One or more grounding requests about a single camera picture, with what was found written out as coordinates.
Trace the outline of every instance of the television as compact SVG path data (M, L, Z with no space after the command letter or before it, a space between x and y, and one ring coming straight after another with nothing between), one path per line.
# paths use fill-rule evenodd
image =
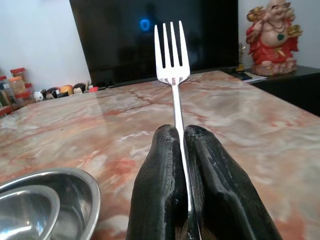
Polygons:
M169 24L173 22L179 36L179 20L191 73L239 64L238 0L70 0L70 4L94 86L155 80L154 26L161 37L166 23L170 40Z

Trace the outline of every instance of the marble countertop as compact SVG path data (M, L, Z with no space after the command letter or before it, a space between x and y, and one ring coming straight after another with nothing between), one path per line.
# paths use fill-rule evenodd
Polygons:
M185 125L215 133L284 240L320 236L320 118L223 72L180 88ZM135 177L155 130L173 124L158 81L28 105L0 119L0 183L46 168L87 171L101 189L93 240L123 240Z

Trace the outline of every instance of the silver fork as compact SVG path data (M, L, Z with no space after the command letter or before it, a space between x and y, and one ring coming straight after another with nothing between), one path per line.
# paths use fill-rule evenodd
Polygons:
M186 152L184 147L184 121L183 121L180 93L179 93L179 84L187 80L190 76L190 66L189 66L188 52L187 52L185 34L184 34L184 29L182 27L182 23L181 21L179 21L182 65L180 65L179 63L174 25L172 22L170 22L170 26L171 26L173 66L171 66L167 30L166 30L166 24L164 23L163 38L164 38L165 68L163 67L163 64L162 64L158 27L157 25L155 25L154 27L156 76L160 82L163 82L167 85L171 85L172 87L174 124L179 133L183 171L184 171L184 176L186 180L188 212L191 213L191 211L194 208L194 202L192 198L191 182L190 182L189 170L188 170L188 165L186 161Z

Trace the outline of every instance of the stainless steel bowl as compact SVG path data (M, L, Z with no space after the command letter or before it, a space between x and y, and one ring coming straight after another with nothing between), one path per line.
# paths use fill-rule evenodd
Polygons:
M18 187L0 194L0 240L48 240L60 210L47 186Z
M51 240L89 240L100 212L100 189L88 173L75 168L34 172L0 186L0 193L28 185L45 185L60 198L60 213Z

